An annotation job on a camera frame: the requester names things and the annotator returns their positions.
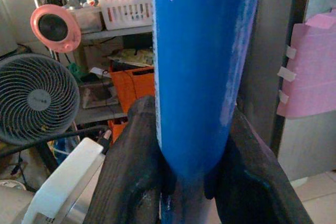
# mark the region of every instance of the electric fan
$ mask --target electric fan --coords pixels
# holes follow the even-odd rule
[[[79,109],[74,77],[38,54],[0,60],[0,140],[24,145],[63,133]]]

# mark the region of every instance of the clutter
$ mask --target clutter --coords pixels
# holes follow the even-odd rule
[[[123,49],[116,55],[109,56],[113,62],[125,63],[138,67],[153,66],[154,53],[152,49]]]
[[[119,103],[116,89],[110,81],[82,85],[79,92],[84,109]]]

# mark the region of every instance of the white tape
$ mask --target white tape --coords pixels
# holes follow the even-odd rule
[[[278,72],[278,76],[284,78],[286,81],[292,82],[295,80],[296,73],[293,73],[287,68],[281,67],[280,71]]]
[[[289,59],[294,60],[294,59],[295,59],[295,56],[296,56],[296,49],[295,49],[295,48],[292,48],[292,47],[290,47],[290,46],[287,46],[286,56],[287,56]]]
[[[279,90],[279,98],[282,103],[286,104],[288,102],[289,96],[283,93],[282,90]]]

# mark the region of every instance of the pink plastic bag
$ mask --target pink plastic bag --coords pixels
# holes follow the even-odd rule
[[[318,14],[306,24],[294,25],[291,48],[297,50],[287,69],[294,81],[284,79],[277,113],[287,118],[320,114],[336,109],[336,10]]]

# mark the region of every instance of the gray wall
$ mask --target gray wall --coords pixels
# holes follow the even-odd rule
[[[336,112],[286,119],[279,162],[290,180],[336,168]]]
[[[243,111],[270,145],[274,129],[279,78],[286,50],[292,0],[260,0],[246,58],[239,96]]]

